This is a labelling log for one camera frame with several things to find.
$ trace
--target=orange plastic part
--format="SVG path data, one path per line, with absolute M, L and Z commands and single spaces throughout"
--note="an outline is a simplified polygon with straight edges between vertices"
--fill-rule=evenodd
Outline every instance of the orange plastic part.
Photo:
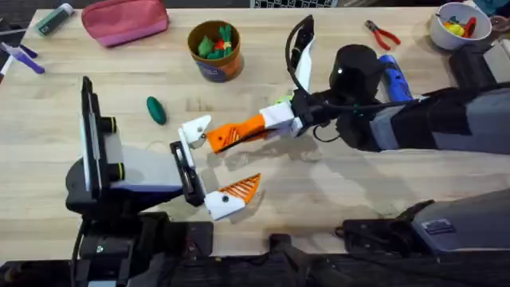
M 220 152 L 220 150 L 229 144 L 232 144 L 236 140 L 249 136 L 255 132 L 264 130 L 265 122 L 264 117 L 261 114 L 252 117 L 242 124 L 225 124 L 220 128 L 217 128 L 207 133 L 207 141 L 214 153 Z M 255 136 L 252 140 L 258 140 L 265 137 L 265 133 Z
M 257 191 L 258 183 L 261 181 L 261 174 L 256 174 L 247 179 L 240 180 L 227 187 L 222 187 L 218 191 L 227 193 L 237 198 L 243 199 L 246 204 L 252 199 Z

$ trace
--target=pink pouch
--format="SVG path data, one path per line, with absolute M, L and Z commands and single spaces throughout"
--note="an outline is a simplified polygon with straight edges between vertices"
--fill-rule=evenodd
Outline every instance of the pink pouch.
M 106 0 L 81 13 L 87 32 L 108 47 L 164 31 L 168 16 L 160 0 Z

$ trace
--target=green marker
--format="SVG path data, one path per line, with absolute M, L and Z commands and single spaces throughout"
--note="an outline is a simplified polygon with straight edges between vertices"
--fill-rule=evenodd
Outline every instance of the green marker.
M 73 8 L 68 3 L 64 3 L 40 20 L 35 25 L 35 30 L 41 36 L 47 36 L 69 18 L 71 14 L 73 14 L 73 11 Z

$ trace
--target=pliers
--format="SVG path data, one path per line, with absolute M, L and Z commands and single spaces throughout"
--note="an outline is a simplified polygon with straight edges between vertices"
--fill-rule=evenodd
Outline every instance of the pliers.
M 400 45 L 400 39 L 398 39 L 397 36 L 393 35 L 392 33 L 386 31 L 386 30 L 383 30 L 383 29 L 380 29 L 379 27 L 377 27 L 377 25 L 375 23 L 373 23 L 372 21 L 370 20 L 367 20 L 365 22 L 365 26 L 370 29 L 370 31 L 372 31 L 372 33 L 374 34 L 375 36 L 375 40 L 377 41 L 377 43 L 383 48 L 385 49 L 386 51 L 389 51 L 390 50 L 390 46 L 385 43 L 382 38 L 381 38 L 381 35 L 383 36 L 386 36 L 388 37 L 389 39 L 391 39 L 393 42 L 395 42 L 395 44 L 397 45 Z

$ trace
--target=bowl of toys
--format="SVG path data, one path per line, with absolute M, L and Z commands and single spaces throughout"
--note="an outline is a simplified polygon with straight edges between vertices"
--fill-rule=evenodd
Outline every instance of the bowl of toys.
M 476 7 L 451 2 L 437 10 L 430 22 L 430 37 L 439 47 L 454 50 L 483 41 L 491 33 L 490 19 Z
M 231 24 L 207 21 L 188 36 L 188 48 L 200 73 L 209 81 L 225 82 L 242 70 L 241 38 Z

